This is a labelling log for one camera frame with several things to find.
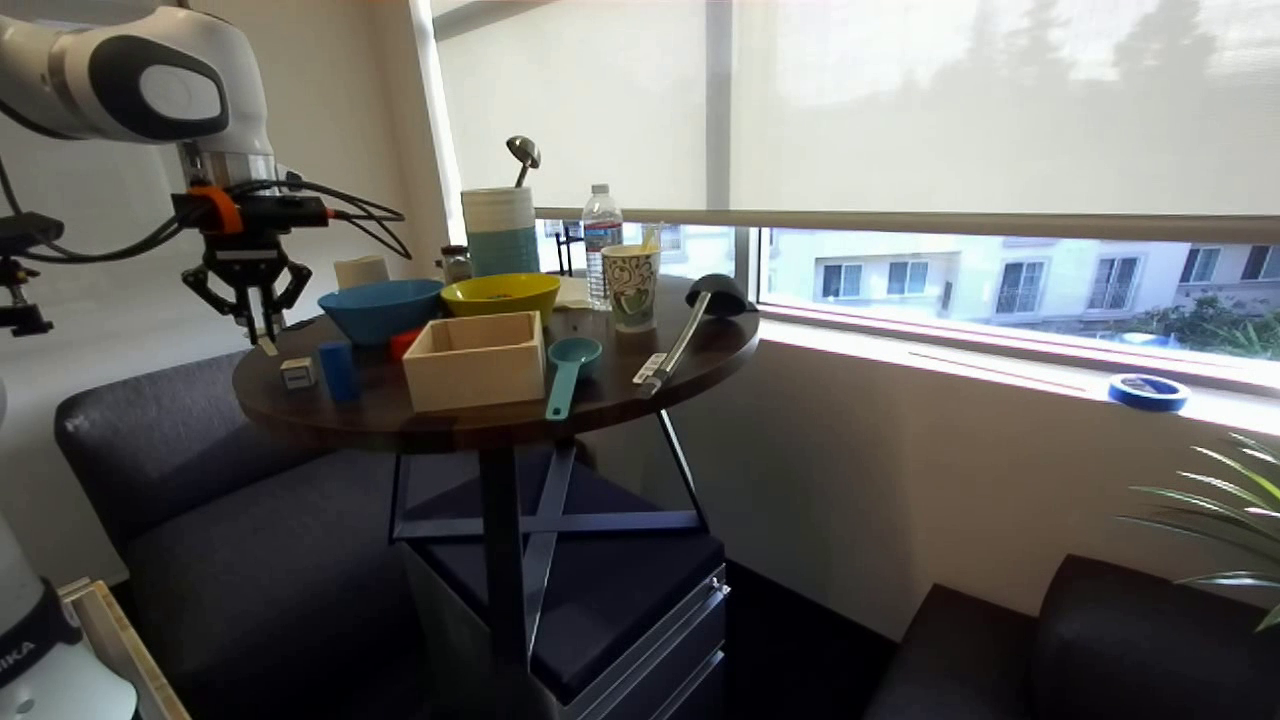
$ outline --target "window blind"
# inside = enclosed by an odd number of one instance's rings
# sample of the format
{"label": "window blind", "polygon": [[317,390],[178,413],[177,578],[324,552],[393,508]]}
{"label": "window blind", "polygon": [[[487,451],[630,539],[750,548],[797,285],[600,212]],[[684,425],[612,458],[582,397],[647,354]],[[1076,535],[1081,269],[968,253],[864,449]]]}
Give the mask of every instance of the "window blind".
{"label": "window blind", "polygon": [[442,40],[463,184],[511,183],[522,133],[539,206],[1280,210],[1277,0],[716,8],[558,0]]}

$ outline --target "yellow bowl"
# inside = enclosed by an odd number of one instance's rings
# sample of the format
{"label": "yellow bowl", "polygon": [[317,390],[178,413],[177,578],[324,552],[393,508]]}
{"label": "yellow bowl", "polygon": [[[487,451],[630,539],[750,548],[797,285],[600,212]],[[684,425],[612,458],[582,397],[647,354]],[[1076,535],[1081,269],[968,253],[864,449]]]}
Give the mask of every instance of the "yellow bowl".
{"label": "yellow bowl", "polygon": [[557,295],[559,277],[541,273],[471,278],[440,291],[444,304],[458,318],[536,310],[541,313],[544,325],[552,322]]}

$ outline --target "bowl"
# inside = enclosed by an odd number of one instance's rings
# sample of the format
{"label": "bowl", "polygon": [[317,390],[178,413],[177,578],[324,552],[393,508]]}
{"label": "bowl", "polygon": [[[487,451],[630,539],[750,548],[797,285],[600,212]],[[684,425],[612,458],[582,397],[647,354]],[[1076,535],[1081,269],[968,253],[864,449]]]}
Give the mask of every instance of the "bowl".
{"label": "bowl", "polygon": [[544,325],[552,320],[557,295],[559,277],[541,273],[471,278],[440,291],[449,311],[460,318],[536,310]]}
{"label": "bowl", "polygon": [[440,314],[438,281],[387,281],[330,292],[320,309],[353,345],[385,345]]}

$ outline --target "black couch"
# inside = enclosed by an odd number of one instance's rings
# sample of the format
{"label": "black couch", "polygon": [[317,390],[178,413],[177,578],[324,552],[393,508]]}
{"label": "black couch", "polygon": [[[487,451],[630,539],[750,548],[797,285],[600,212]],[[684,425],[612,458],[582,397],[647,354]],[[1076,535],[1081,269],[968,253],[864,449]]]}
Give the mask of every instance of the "black couch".
{"label": "black couch", "polygon": [[[421,629],[387,542],[393,457],[266,437],[233,396],[239,357],[58,407],[143,642],[196,720],[425,717]],[[475,475],[468,455],[422,461]]]}
{"label": "black couch", "polygon": [[1272,720],[1263,611],[1068,556],[1039,619],[934,585],[867,720]]}

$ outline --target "blue bowl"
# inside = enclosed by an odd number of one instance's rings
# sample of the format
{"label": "blue bowl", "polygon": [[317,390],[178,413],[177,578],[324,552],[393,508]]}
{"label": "blue bowl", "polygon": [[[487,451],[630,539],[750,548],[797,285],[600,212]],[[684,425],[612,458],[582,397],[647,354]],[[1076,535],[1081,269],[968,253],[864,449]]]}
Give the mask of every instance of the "blue bowl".
{"label": "blue bowl", "polygon": [[438,281],[387,281],[330,292],[320,309],[353,345],[385,345],[440,314]]}

